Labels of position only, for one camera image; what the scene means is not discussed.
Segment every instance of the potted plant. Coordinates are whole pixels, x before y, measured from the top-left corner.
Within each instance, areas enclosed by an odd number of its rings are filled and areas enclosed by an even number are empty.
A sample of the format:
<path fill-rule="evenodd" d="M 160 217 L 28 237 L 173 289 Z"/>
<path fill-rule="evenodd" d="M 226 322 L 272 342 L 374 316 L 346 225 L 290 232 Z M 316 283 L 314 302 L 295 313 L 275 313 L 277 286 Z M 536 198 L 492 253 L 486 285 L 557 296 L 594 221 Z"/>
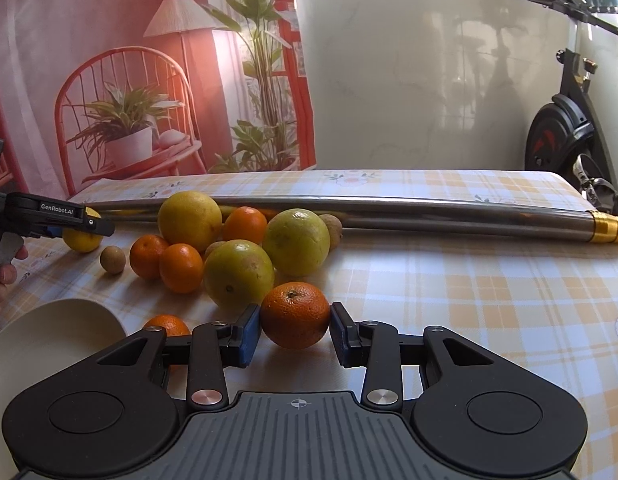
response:
<path fill-rule="evenodd" d="M 247 47 L 248 59 L 243 72 L 256 81 L 256 91 L 249 88 L 257 118 L 262 126 L 238 121 L 231 129 L 237 140 L 230 155 L 218 155 L 212 173 L 230 171 L 281 171 L 297 164 L 297 139 L 288 119 L 289 94 L 274 74 L 283 48 L 292 48 L 276 32 L 276 23 L 284 19 L 275 9 L 275 0 L 225 0 L 239 18 L 237 22 L 217 7 L 203 8 L 228 30 L 235 32 Z"/>
<path fill-rule="evenodd" d="M 168 117 L 169 110 L 183 106 L 169 100 L 153 86 L 123 92 L 110 83 L 104 83 L 109 95 L 107 101 L 95 101 L 74 107 L 86 108 L 92 124 L 68 142 L 78 142 L 77 148 L 88 146 L 87 157 L 104 146 L 108 160 L 116 168 L 124 168 L 152 155 L 154 124 Z"/>

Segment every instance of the tall plant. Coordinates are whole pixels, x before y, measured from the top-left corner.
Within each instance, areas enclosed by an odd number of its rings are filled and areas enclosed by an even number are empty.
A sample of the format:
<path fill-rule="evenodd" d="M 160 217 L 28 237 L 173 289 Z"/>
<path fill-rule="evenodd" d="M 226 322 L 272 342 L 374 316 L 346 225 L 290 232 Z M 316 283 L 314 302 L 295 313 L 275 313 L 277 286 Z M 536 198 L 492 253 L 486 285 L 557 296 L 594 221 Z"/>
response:
<path fill-rule="evenodd" d="M 218 155 L 216 171 L 282 170 L 293 161 L 297 140 L 291 138 L 290 122 L 285 118 L 287 93 L 273 75 L 283 48 L 291 48 L 272 29 L 282 16 L 275 0 L 225 0 L 244 23 L 238 23 L 222 10 L 206 5 L 205 10 L 243 40 L 249 59 L 243 61 L 243 72 L 256 79 L 258 92 L 252 101 L 262 121 L 255 126 L 239 121 L 232 127 L 238 144 L 231 155 Z"/>

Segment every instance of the stainless steel pole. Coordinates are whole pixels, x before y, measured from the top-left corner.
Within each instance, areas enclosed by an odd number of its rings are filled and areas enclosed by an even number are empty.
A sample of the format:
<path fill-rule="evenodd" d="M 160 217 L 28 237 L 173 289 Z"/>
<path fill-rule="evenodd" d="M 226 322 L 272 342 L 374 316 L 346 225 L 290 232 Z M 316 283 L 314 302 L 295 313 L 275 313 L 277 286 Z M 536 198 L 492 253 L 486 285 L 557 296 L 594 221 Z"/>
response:
<path fill-rule="evenodd" d="M 216 196 L 228 212 L 248 205 L 269 216 L 290 208 L 337 216 L 344 227 L 438 233 L 518 236 L 579 242 L 618 243 L 618 217 L 524 205 L 421 198 L 360 196 Z M 164 199 L 88 204 L 115 221 L 155 221 Z"/>

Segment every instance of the plaid tablecloth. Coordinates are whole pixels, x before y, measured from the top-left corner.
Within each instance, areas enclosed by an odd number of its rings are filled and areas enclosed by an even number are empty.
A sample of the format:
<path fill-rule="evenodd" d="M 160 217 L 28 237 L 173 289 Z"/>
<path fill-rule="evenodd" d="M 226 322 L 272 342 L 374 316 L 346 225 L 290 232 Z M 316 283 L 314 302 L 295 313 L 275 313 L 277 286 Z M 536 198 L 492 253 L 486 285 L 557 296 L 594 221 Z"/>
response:
<path fill-rule="evenodd" d="M 169 196 L 199 189 L 216 195 L 334 194 L 448 198 L 590 209 L 561 178 L 492 171 L 304 171 L 100 181 L 78 202 Z M 155 227 L 121 225 L 105 244 L 126 250 Z M 225 319 L 204 291 L 177 296 L 129 267 L 112 278 L 99 251 L 80 255 L 61 240 L 29 241 L 16 262 L 19 281 L 0 329 L 40 303 L 81 297 L 114 312 L 128 333 L 155 314 L 182 317 L 192 328 Z M 353 319 L 378 319 L 403 333 L 440 324 L 570 391 L 588 416 L 588 437 L 574 473 L 618 480 L 618 246 L 490 237 L 345 232 L 311 281 Z M 351 389 L 364 370 L 338 365 L 328 336 L 306 351 L 285 351 L 263 336 L 246 370 L 227 368 L 238 390 Z M 404 367 L 406 398 L 422 391 L 416 367 Z"/>

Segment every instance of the gold pole end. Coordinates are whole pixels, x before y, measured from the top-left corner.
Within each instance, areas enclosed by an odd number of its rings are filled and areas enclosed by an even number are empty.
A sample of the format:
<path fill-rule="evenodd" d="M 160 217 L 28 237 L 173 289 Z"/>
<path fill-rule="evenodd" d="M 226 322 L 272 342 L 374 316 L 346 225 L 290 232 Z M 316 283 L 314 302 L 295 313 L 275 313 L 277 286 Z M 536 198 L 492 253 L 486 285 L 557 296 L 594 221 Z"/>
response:
<path fill-rule="evenodd" d="M 618 216 L 600 211 L 589 211 L 594 220 L 593 244 L 618 244 Z"/>

